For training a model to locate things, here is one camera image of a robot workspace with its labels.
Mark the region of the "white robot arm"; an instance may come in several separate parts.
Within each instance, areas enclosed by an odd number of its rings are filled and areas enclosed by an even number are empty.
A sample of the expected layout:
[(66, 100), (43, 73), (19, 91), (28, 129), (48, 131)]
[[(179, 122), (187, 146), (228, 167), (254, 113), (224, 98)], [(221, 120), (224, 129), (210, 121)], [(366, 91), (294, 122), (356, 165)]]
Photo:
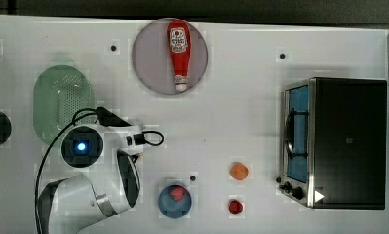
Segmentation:
[(60, 155), (76, 176), (49, 183), (36, 205), (38, 234), (78, 234), (136, 205), (140, 126), (79, 125), (62, 138)]

